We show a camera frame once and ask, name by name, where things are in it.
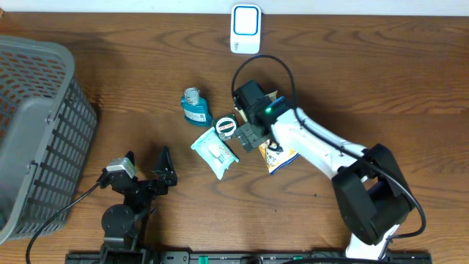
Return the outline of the green ointment tin box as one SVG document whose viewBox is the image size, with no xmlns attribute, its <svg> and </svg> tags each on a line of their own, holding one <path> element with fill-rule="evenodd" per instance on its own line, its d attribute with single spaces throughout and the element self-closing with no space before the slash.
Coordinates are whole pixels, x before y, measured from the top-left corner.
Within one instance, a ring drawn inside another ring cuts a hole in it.
<svg viewBox="0 0 469 264">
<path fill-rule="evenodd" d="M 235 114 L 230 113 L 214 120 L 213 127 L 221 141 L 229 141 L 234 136 L 234 133 L 238 128 Z"/>
</svg>

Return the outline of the light blue wipes pack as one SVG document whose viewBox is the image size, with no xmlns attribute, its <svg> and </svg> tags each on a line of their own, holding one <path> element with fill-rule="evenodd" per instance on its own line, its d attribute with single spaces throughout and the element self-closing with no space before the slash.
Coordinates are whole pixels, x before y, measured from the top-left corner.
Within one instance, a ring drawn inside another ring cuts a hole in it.
<svg viewBox="0 0 469 264">
<path fill-rule="evenodd" d="M 214 127 L 204 132 L 192 145 L 202 159 L 210 166 L 216 177 L 221 180 L 224 172 L 239 158 L 219 139 Z"/>
</svg>

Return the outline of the snack bag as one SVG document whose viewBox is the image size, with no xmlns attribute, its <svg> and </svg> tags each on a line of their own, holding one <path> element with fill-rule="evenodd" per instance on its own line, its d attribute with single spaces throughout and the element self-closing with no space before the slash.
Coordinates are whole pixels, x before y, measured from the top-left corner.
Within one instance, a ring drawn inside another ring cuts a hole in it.
<svg viewBox="0 0 469 264">
<path fill-rule="evenodd" d="M 266 97 L 269 97 L 271 101 L 275 101 L 277 99 L 277 89 L 272 89 L 269 92 L 265 93 Z M 243 118 L 243 121 L 247 122 L 247 116 L 243 110 L 235 106 L 235 109 L 239 112 L 240 116 Z M 270 140 L 263 142 L 258 146 L 258 149 L 265 160 L 267 169 L 271 175 L 273 175 L 279 169 L 289 165 L 295 159 L 297 159 L 300 155 L 298 152 L 291 150 L 289 148 L 285 148 L 279 151 L 273 151 L 268 149 L 268 145 Z"/>
</svg>

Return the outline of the teal mouthwash bottle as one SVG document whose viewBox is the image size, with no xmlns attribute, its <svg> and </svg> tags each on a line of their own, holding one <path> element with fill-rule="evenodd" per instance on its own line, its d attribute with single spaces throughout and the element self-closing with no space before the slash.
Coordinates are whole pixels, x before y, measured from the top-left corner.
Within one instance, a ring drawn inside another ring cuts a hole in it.
<svg viewBox="0 0 469 264">
<path fill-rule="evenodd" d="M 185 119 L 197 126 L 209 127 L 212 125 L 207 101 L 200 96 L 199 90 L 195 87 L 187 88 L 181 97 L 181 107 L 184 111 Z"/>
</svg>

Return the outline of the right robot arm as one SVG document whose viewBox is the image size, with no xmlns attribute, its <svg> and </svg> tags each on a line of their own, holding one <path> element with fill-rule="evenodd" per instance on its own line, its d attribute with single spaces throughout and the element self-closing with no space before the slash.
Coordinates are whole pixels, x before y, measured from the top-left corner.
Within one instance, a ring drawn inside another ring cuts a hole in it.
<svg viewBox="0 0 469 264">
<path fill-rule="evenodd" d="M 332 182 L 344 223 L 352 233 L 348 258 L 383 260 L 394 233 L 416 201 L 392 152 L 349 142 L 313 121 L 292 101 L 271 100 L 255 81 L 233 91 L 245 124 L 235 131 L 246 151 L 272 139 L 304 157 Z"/>
</svg>

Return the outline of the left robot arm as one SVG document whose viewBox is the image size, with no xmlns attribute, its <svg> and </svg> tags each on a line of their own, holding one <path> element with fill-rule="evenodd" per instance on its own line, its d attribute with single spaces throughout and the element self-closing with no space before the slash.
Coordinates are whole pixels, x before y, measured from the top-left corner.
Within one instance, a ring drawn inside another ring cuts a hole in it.
<svg viewBox="0 0 469 264">
<path fill-rule="evenodd" d="M 104 231 L 99 263 L 158 263 L 158 254 L 142 245 L 149 215 L 154 211 L 152 201 L 168 194 L 177 185 L 177 174 L 168 147 L 164 147 L 153 169 L 156 178 L 136 177 L 134 153 L 112 160 L 102 171 L 97 183 L 101 189 L 111 187 L 124 201 L 109 207 L 102 216 Z"/>
</svg>

